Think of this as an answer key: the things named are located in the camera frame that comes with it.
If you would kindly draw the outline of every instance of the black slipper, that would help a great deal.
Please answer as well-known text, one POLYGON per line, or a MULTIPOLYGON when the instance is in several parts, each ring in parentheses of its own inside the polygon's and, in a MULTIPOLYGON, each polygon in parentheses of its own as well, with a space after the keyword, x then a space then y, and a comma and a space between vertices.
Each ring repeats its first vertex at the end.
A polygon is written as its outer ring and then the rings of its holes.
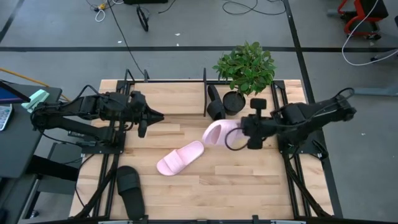
POLYGON ((211 103, 207 106, 207 113, 211 116, 213 121, 225 119, 225 109, 216 87, 214 85, 209 85, 207 87, 207 93, 211 99, 211 103))
POLYGON ((145 205, 138 172, 129 166, 119 167, 116 181, 118 182, 118 193, 123 198, 129 219, 139 220, 143 218, 145 205))

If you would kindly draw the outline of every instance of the pink slide sandal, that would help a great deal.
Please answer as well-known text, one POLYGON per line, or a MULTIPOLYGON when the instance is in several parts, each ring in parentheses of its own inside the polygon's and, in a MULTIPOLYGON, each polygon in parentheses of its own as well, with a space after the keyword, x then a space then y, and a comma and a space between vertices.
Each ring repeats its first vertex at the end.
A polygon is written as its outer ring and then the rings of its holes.
POLYGON ((193 141, 181 149, 174 149, 161 159, 157 170, 163 175, 175 175, 203 154, 205 147, 200 141, 193 141))
MULTIPOLYGON (((205 144, 225 146, 225 136, 228 132, 239 126, 237 120, 221 119, 213 122, 203 134, 202 140, 205 144)), ((232 145, 236 138, 243 137, 242 130, 233 131, 228 136, 228 145, 232 145)))

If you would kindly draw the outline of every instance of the red chair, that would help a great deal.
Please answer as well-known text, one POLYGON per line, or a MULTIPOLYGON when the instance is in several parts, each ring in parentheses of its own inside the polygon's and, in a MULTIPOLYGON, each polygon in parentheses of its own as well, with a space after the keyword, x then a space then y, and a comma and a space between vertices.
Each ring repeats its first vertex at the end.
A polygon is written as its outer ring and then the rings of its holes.
MULTIPOLYGON (((371 9, 376 3, 376 0, 354 0, 354 5, 356 11, 354 12, 344 12, 341 9, 347 3, 348 0, 343 0, 339 5, 337 11, 341 15, 341 18, 346 21, 344 27, 344 32, 350 34, 351 31, 369 14, 371 9)), ((379 33, 379 27, 376 22, 385 19, 388 16, 386 6, 383 0, 377 2, 377 6, 374 8, 373 12, 366 18, 367 27, 365 22, 363 22, 358 29, 353 33, 353 35, 366 36, 367 39, 378 40, 381 38, 379 33)))

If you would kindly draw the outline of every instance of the black pot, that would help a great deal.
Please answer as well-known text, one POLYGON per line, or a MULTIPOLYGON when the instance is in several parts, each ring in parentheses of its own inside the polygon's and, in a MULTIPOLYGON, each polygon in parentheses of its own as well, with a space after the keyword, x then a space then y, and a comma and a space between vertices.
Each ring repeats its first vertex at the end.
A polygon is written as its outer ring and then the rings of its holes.
POLYGON ((246 105, 244 96, 236 91, 229 91, 223 97, 223 105, 225 113, 228 115, 236 115, 246 105))

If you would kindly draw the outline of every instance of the concrete floor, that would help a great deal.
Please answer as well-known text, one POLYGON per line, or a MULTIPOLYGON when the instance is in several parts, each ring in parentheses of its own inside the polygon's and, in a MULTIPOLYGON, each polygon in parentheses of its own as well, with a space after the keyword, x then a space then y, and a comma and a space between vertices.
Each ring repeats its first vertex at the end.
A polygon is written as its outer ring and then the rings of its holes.
MULTIPOLYGON (((89 0, 99 4, 100 0, 89 0)), ((345 41, 343 22, 326 16, 336 8, 337 0, 290 0, 298 38, 302 47, 341 47, 345 41)), ((396 16, 398 2, 384 0, 390 17, 380 23, 383 38, 375 43, 352 39, 348 47, 398 47, 396 16)), ((150 10, 148 33, 136 17, 135 6, 113 7, 130 46, 176 47, 234 46, 258 41, 264 47, 294 47, 287 16, 265 16, 250 12, 231 16, 223 12, 222 0, 178 0, 170 11, 157 14, 169 4, 142 5, 150 10)), ((15 0, 0 3, 0 27, 17 5, 15 0)), ((124 47, 124 42, 110 10, 106 19, 95 22, 95 13, 84 0, 24 1, 0 42, 0 67, 36 78, 63 89, 73 98, 86 84, 99 87, 101 79, 122 78, 129 68, 140 78, 128 52, 9 52, 4 47, 124 47)), ((258 9, 283 10, 281 2, 259 1, 258 9)), ((216 78, 211 67, 222 51, 145 51, 133 52, 141 68, 151 78, 201 78, 203 67, 216 78)), ((302 79, 295 52, 271 52, 277 66, 276 78, 302 79)), ((304 52, 304 61, 316 100, 332 97, 347 86, 386 86, 398 82, 398 61, 386 60, 366 67, 348 65, 340 53, 304 52)), ((354 62, 367 62, 374 53, 348 53, 354 62)), ((28 83, 5 73, 1 79, 28 83)), ((345 218, 398 222, 398 99, 354 96, 350 103, 358 113, 348 123, 329 124, 324 128, 326 145, 345 218)), ((68 139, 65 131, 48 131, 49 135, 68 139)), ((36 154, 47 156, 52 141, 43 138, 36 154)), ((58 220, 69 213, 71 195, 42 194, 36 209, 41 216, 21 223, 58 220)))

